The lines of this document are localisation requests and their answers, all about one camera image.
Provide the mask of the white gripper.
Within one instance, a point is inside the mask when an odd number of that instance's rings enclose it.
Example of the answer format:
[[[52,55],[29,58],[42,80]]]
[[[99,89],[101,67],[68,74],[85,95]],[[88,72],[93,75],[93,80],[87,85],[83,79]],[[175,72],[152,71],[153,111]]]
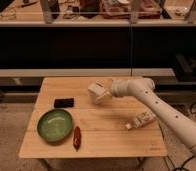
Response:
[[[112,99],[112,95],[107,88],[100,83],[92,83],[87,87],[93,104],[101,104]]]

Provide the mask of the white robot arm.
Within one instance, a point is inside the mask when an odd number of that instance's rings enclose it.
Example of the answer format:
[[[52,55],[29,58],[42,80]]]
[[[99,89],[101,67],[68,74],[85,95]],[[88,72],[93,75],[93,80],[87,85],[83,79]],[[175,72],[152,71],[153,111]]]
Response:
[[[87,87],[94,104],[112,97],[133,96],[169,127],[196,157],[196,123],[160,99],[154,89],[155,83],[150,78],[113,80],[109,88],[97,82]]]

